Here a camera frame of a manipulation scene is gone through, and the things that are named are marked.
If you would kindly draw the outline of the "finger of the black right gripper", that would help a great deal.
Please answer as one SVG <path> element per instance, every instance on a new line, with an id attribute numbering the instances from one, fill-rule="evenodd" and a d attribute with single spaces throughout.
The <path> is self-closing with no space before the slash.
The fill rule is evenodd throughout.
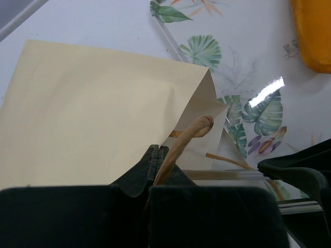
<path id="1" fill-rule="evenodd" d="M 291 155 L 263 160 L 258 170 L 302 190 L 321 207 L 320 211 L 290 210 L 282 216 L 298 245 L 330 247 L 330 140 Z"/>

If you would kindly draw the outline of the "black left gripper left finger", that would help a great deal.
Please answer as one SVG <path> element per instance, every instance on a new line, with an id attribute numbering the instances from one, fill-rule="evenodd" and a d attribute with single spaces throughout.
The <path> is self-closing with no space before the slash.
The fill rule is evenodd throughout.
<path id="1" fill-rule="evenodd" d="M 147 247 L 158 146 L 109 185 L 1 190 L 1 247 Z"/>

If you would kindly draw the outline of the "beige paper bag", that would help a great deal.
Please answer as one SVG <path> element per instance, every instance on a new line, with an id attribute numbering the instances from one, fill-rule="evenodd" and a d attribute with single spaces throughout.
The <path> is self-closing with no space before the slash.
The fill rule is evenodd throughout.
<path id="1" fill-rule="evenodd" d="M 227 110 L 207 67 L 27 40 L 1 107 L 1 188 L 110 184 L 201 116 L 211 131 L 177 163 L 211 169 Z"/>

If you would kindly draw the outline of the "floral leaf print tray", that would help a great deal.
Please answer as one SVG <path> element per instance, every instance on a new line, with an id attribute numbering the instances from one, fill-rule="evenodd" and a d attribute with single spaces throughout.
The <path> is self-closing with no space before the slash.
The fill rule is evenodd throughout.
<path id="1" fill-rule="evenodd" d="M 150 1 L 181 61 L 209 67 L 245 162 L 330 138 L 330 75 L 305 66 L 289 1 Z"/>

